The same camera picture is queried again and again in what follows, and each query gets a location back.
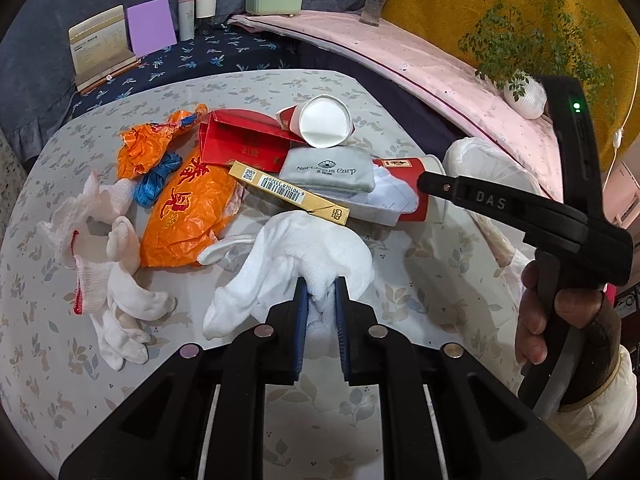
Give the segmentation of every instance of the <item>hand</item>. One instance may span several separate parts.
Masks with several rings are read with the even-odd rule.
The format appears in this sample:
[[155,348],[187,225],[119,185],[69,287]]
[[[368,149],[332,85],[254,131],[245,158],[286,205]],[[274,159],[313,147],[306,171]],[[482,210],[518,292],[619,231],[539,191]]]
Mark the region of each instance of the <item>hand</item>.
[[[535,261],[525,267],[522,284],[526,290],[520,301],[516,359],[520,365],[527,362],[538,365],[546,359],[543,336],[546,314],[536,293],[538,267]],[[554,309],[569,325],[584,330],[586,336],[582,358],[562,399],[563,404],[572,404],[602,386],[615,369],[619,355],[620,319],[599,290],[560,290],[556,294]]]

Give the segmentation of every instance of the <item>yellow fabric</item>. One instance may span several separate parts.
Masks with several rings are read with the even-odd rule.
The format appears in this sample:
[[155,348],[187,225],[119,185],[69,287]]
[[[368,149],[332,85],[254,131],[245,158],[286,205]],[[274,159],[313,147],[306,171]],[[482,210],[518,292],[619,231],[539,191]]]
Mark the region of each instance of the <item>yellow fabric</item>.
[[[596,62],[610,63],[615,82],[614,93],[618,99],[616,122],[606,120],[602,103],[591,110],[600,152],[600,165],[605,171],[613,157],[613,132],[622,126],[629,110],[636,81],[640,38],[617,0],[567,0],[573,9],[579,2],[596,14],[605,24],[599,33],[600,41],[593,55]],[[475,65],[471,54],[458,50],[458,40],[472,30],[484,14],[486,6],[481,0],[389,0],[383,18],[433,43],[445,52]],[[631,144],[640,130],[640,106],[634,106],[625,127],[625,136],[619,155]]]

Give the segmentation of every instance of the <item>pink cloth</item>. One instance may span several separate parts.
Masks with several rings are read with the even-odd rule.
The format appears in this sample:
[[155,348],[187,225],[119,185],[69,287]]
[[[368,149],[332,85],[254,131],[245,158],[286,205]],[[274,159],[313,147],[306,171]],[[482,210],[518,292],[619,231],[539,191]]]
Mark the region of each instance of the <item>pink cloth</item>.
[[562,201],[558,140],[551,124],[518,115],[473,67],[418,36],[382,20],[304,10],[287,16],[234,16],[236,23],[307,41],[353,59],[391,79],[471,137],[491,140],[531,172],[543,191]]

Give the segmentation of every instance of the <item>white cotton glove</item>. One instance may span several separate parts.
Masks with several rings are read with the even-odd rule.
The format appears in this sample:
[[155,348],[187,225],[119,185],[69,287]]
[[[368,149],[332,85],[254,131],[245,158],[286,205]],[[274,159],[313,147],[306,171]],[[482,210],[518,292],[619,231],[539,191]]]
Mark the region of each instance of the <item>white cotton glove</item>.
[[[144,290],[133,279],[140,266],[140,240],[123,216],[133,188],[130,180],[100,186],[92,172],[80,195],[65,200],[50,222],[38,225],[56,261],[77,269],[74,311],[90,316],[100,355],[114,370],[124,360],[142,364],[148,359],[145,343],[151,336],[137,320],[159,319],[175,307],[171,295]],[[108,237],[89,232],[89,216],[111,224]]]

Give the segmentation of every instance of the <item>finger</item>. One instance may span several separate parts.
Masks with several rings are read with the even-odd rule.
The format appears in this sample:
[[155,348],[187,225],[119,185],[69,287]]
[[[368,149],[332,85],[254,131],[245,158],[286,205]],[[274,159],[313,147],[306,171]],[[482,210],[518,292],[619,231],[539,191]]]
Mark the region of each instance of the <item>finger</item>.
[[522,284],[525,288],[535,288],[538,284],[538,264],[535,260],[529,262],[522,271]]
[[555,309],[571,326],[584,328],[598,315],[603,297],[599,290],[568,288],[556,294]]
[[535,365],[539,365],[546,359],[545,339],[541,335],[529,332],[524,323],[519,323],[516,329],[515,346],[516,359],[518,358],[518,352],[521,352],[527,360]]
[[518,323],[524,323],[529,332],[534,335],[540,335],[545,331],[546,313],[534,290],[527,289],[522,295]]
[[527,356],[522,353],[522,351],[516,346],[516,361],[520,366],[524,366],[529,362]]

